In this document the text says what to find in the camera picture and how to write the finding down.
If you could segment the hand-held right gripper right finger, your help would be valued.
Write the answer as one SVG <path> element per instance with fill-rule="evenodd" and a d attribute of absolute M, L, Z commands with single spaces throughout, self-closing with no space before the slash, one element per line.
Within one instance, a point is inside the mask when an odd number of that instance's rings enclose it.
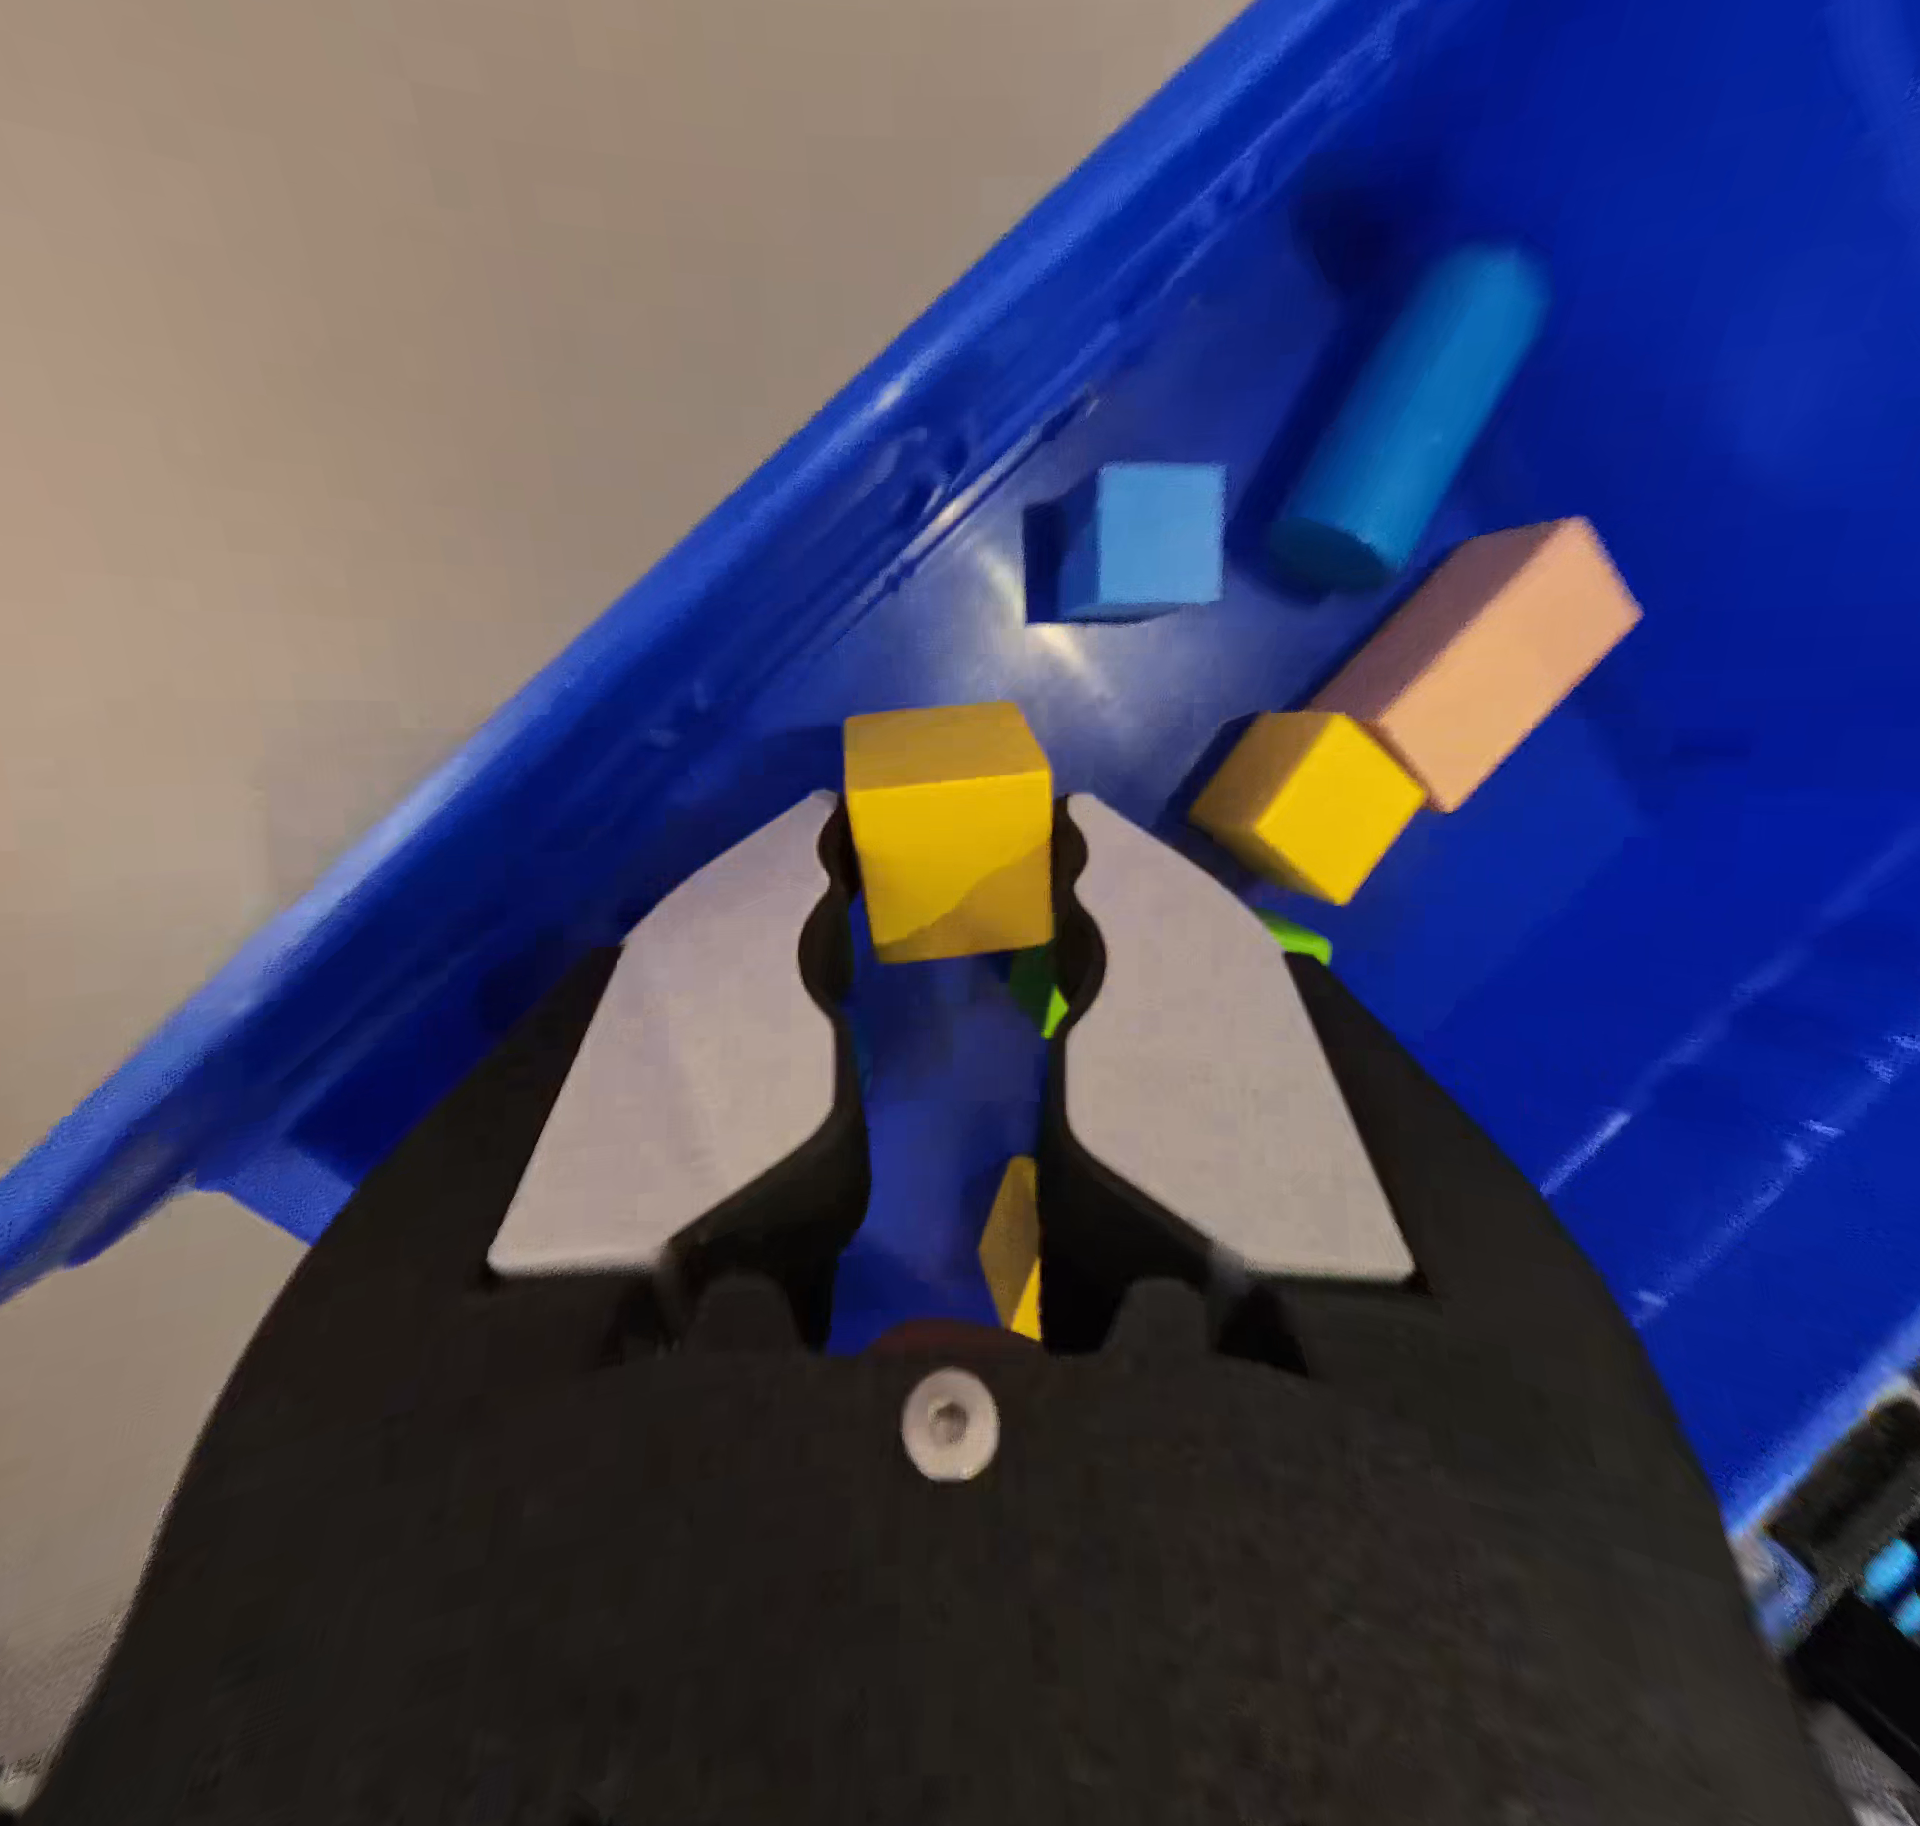
<path fill-rule="evenodd" d="M 1042 1223 L 1087 1289 L 1405 1285 L 1415 1261 L 1262 919 L 1092 795 L 1061 800 Z"/>

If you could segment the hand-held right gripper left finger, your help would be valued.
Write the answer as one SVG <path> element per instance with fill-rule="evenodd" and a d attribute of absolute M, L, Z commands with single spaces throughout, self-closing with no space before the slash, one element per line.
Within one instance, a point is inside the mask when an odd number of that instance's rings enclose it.
<path fill-rule="evenodd" d="M 833 1285 L 871 1203 L 848 807 L 806 795 L 629 933 L 491 1247 L 503 1278 Z"/>

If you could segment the yellow wooden cube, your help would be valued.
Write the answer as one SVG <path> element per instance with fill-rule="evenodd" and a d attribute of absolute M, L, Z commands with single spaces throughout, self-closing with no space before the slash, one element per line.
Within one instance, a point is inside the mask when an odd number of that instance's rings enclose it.
<path fill-rule="evenodd" d="M 1019 705 L 857 712 L 843 781 L 880 963 L 1052 938 L 1052 769 Z"/>

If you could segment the blue plastic bin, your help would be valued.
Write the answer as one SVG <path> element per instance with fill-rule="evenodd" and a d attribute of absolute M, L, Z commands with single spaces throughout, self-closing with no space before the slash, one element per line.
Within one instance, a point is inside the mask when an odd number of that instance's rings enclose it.
<path fill-rule="evenodd" d="M 1331 917 L 1551 1193 L 1734 1524 L 1917 1357 L 1917 0 L 1255 0 L 4 1175 L 4 1294 L 179 1188 L 316 1240 L 541 998 L 829 785 L 1019 699 L 1140 823 L 1389 607 L 1269 532 L 1453 248 L 1551 319 L 1424 535 L 1586 516 L 1643 623 Z M 1230 471 L 1220 603 L 1030 619 L 1030 506 Z"/>

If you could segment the natural wooden block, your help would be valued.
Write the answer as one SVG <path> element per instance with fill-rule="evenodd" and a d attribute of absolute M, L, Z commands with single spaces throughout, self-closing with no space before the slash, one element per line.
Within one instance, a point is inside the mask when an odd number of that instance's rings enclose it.
<path fill-rule="evenodd" d="M 1460 541 L 1310 699 L 1457 813 L 1643 619 L 1595 521 Z"/>

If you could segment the light blue wooden cube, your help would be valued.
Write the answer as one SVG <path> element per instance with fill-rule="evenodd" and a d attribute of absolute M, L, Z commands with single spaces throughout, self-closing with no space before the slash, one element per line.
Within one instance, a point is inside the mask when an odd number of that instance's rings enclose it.
<path fill-rule="evenodd" d="M 1228 494 L 1220 462 L 1117 460 L 1030 506 L 1030 619 L 1134 624 L 1220 603 Z"/>

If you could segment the blue wooden cylinder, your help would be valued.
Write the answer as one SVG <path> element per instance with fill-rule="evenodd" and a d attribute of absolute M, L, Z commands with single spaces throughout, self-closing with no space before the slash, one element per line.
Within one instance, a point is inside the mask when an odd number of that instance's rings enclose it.
<path fill-rule="evenodd" d="M 1548 319 L 1551 277 L 1514 244 L 1453 248 L 1419 277 L 1270 527 L 1283 589 L 1399 579 Z"/>

